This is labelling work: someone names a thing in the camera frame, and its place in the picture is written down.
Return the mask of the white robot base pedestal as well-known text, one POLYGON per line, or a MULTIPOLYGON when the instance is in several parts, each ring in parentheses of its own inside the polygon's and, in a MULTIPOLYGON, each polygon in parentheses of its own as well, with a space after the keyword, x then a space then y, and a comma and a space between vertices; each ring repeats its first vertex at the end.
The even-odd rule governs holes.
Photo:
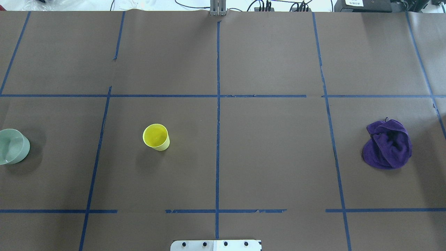
POLYGON ((261 251, 261 240, 177 240, 170 246, 171 251, 261 251))

